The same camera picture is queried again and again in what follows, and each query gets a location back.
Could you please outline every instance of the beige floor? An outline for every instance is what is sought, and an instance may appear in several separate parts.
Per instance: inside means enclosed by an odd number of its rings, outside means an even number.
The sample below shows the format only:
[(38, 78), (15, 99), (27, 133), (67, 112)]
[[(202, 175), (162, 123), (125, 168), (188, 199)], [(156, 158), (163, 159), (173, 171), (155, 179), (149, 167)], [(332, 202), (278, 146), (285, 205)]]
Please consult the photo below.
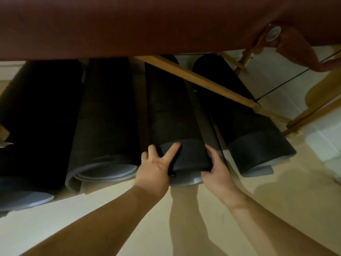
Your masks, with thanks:
[[(146, 111), (143, 107), (140, 110), (140, 120), (143, 120)], [(244, 192), (268, 210), (341, 254), (341, 187), (300, 136), (290, 141), (297, 155), (275, 166), (275, 173), (269, 176), (241, 177), (225, 151), (232, 176)], [(116, 198), (131, 185), (132, 180), (115, 185), (84, 185), (85, 194), (11, 212), (0, 218), (1, 255), (19, 255)], [(256, 252), (228, 210), (200, 184), (170, 188), (141, 221), (119, 255), (255, 256)]]

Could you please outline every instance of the rolled mat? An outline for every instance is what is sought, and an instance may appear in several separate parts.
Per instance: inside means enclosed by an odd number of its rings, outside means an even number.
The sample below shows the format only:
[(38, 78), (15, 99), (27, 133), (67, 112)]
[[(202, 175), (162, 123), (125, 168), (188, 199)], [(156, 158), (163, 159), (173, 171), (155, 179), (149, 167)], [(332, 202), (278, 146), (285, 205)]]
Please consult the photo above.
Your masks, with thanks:
[(84, 83), (65, 185), (120, 181), (140, 164), (132, 74), (128, 58), (91, 59)]
[(27, 62), (0, 96), (0, 212), (48, 202), (64, 185), (83, 93), (78, 60)]
[[(166, 56), (176, 63), (174, 56)], [(200, 172), (210, 171), (207, 154), (182, 78), (145, 63), (150, 141), (163, 156), (174, 142), (182, 146), (169, 166), (171, 186), (201, 182)]]
[[(195, 62), (193, 72), (254, 100), (221, 56), (203, 55)], [(271, 174), (269, 165), (296, 154), (270, 118), (201, 87), (198, 95), (209, 109), (242, 176)]]

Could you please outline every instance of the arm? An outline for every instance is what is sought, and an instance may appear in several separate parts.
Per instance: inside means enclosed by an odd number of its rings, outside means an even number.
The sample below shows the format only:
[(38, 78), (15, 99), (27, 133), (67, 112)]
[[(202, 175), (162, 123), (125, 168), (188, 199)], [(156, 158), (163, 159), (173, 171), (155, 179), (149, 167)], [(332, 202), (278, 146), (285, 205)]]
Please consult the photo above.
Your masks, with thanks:
[(211, 153), (213, 168), (211, 172), (202, 172), (202, 180), (229, 209), (258, 255), (337, 255), (244, 194), (233, 183), (218, 152), (208, 145), (206, 148)]
[(159, 158), (154, 145), (141, 155), (133, 187), (66, 226), (22, 256), (114, 256), (151, 208), (168, 191), (168, 167), (180, 143)]

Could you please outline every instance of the yoga mat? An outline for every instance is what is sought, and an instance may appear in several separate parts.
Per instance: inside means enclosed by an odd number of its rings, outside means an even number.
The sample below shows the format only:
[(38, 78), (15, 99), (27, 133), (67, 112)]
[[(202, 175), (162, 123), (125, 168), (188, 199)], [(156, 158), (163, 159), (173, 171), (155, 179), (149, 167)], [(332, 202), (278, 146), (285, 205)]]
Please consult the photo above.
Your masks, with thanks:
[[(203, 55), (195, 62), (193, 72), (254, 100), (221, 56)], [(270, 118), (207, 89), (197, 89), (200, 101), (209, 109), (242, 176), (271, 174), (269, 165), (296, 154)]]
[[(166, 57), (177, 62), (174, 56)], [(174, 142), (182, 146), (169, 166), (171, 186), (201, 182), (200, 172), (212, 169), (185, 82), (145, 63), (150, 143), (163, 156)]]
[(48, 202), (64, 185), (83, 85), (78, 60), (27, 62), (0, 96), (0, 212)]
[(132, 74), (128, 58), (91, 59), (65, 179), (79, 192), (82, 181), (121, 181), (140, 164)]

